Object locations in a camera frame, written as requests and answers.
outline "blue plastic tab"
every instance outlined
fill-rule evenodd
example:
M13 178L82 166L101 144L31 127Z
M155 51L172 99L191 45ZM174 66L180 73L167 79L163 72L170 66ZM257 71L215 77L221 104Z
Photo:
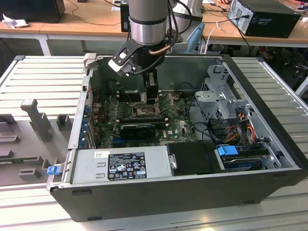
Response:
M217 148L220 156L222 155L238 155L237 149L235 146L220 146Z
M60 175L60 166L49 166L47 169L47 175Z

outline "black plastic cover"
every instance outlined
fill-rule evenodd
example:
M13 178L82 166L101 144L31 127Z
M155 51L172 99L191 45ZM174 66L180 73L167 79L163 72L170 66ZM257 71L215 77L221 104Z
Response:
M168 143L168 155L175 157L174 176L202 175L223 172L219 166L215 145L210 142Z

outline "white label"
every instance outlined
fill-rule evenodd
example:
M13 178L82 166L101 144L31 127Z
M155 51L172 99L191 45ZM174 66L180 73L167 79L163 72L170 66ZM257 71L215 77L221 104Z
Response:
M137 175L145 174L145 171L137 171Z
M5 161L5 162L0 162L0 165L12 165L13 162L11 161Z
M108 158L109 154L110 154L110 151L95 152L94 158Z

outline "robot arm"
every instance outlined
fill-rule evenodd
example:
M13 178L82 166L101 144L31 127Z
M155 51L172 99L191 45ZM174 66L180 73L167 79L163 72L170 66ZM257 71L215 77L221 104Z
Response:
M169 0L128 1L132 39L113 55L109 66L119 75L142 74L147 103L154 103L158 95L156 67L164 61L168 50L183 42L180 34L191 34L192 22L197 19L197 24L200 24L202 20L202 15L197 13L201 10L202 0L184 1L185 4L176 0L179 5L175 7L176 11ZM136 65L141 68L140 71L136 71Z

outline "white cable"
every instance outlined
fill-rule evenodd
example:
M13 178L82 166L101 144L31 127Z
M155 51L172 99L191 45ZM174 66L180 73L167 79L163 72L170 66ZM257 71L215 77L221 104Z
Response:
M238 17L230 18L228 21L233 20L233 19L238 19ZM218 25L218 23L223 23L223 22L222 22L222 21L216 21L216 27L212 29L212 31L210 32L210 34L209 34L208 37L207 37L207 41L206 41L206 45L205 45L204 54L207 53L208 42L209 42L209 40L210 40L211 34L214 32L214 30L216 30L216 29L218 29L218 28L222 30L222 28Z
M209 42L209 40L210 40L211 34L212 34L212 33L214 32L214 30L216 30L216 29L221 29L221 30L222 30L222 28L218 25L218 21L216 22L216 27L212 29L212 31L210 32L210 34L209 34L208 37L207 37L207 41L206 41L206 45L205 45L204 54L207 53L208 42Z

